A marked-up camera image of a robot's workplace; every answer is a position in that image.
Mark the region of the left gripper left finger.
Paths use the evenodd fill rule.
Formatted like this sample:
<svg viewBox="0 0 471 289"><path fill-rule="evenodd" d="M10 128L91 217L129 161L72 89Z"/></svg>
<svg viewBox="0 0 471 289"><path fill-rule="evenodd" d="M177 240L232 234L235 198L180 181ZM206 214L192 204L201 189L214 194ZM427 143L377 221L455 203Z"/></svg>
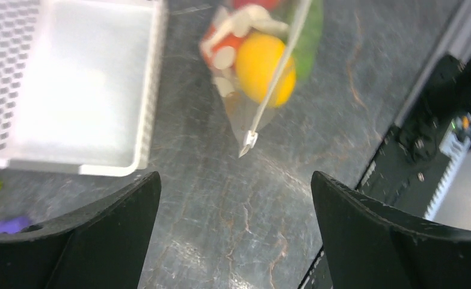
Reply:
<svg viewBox="0 0 471 289"><path fill-rule="evenodd" d="M0 288L137 288L160 195L152 172L70 213L0 234Z"/></svg>

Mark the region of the green toy cabbage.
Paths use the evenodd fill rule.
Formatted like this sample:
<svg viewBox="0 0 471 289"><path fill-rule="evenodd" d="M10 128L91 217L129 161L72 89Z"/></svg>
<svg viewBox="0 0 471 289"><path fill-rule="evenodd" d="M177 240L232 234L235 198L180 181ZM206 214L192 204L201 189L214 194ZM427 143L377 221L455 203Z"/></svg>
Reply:
<svg viewBox="0 0 471 289"><path fill-rule="evenodd" d="M322 37L323 21L323 1L312 1L304 21L304 26L292 53L297 81L299 82L306 81L312 72Z"/></svg>

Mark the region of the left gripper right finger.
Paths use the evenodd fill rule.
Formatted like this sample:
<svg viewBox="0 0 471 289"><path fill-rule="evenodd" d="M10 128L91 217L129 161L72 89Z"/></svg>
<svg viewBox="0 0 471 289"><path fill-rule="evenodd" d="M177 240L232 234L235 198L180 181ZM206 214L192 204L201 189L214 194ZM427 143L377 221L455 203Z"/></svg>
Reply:
<svg viewBox="0 0 471 289"><path fill-rule="evenodd" d="M323 172L311 190L335 288L471 288L471 231L412 216Z"/></svg>

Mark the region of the white toy garlic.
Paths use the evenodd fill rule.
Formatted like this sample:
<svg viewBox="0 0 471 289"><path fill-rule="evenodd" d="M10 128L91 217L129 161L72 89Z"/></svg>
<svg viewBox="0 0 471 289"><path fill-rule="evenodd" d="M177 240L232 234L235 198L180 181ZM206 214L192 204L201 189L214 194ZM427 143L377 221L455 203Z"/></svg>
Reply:
<svg viewBox="0 0 471 289"><path fill-rule="evenodd" d="M220 6L213 19L215 28L212 37L221 40L228 35L242 38L255 29L272 36L286 36L289 25L271 17L269 11L260 5L247 4L236 10Z"/></svg>

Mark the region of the white perforated plastic basket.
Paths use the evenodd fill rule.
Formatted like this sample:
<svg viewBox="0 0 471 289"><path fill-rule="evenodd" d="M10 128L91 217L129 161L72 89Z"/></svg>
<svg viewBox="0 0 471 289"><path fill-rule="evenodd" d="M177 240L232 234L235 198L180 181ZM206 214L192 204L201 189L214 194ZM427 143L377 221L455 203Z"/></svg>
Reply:
<svg viewBox="0 0 471 289"><path fill-rule="evenodd" d="M165 1L0 1L0 169L148 164Z"/></svg>

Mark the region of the clear dotted zip bag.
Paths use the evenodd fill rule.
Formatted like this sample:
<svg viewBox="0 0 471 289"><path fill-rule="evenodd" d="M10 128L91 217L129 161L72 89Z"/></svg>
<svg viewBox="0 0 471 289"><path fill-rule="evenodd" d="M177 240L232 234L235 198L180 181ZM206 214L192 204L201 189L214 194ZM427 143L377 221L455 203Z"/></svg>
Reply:
<svg viewBox="0 0 471 289"><path fill-rule="evenodd" d="M324 24L322 1L222 1L199 43L239 155L312 72Z"/></svg>

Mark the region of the yellow toy lemon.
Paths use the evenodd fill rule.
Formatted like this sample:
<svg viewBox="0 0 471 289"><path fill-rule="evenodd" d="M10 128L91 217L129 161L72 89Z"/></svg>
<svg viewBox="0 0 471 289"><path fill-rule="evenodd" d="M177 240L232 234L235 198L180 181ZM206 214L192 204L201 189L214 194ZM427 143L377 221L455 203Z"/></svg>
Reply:
<svg viewBox="0 0 471 289"><path fill-rule="evenodd" d="M240 88L252 101L262 103L285 48L286 45L279 38L260 32L251 33L239 47L235 72ZM268 106L281 107L287 103L295 84L296 69L294 59L291 57Z"/></svg>

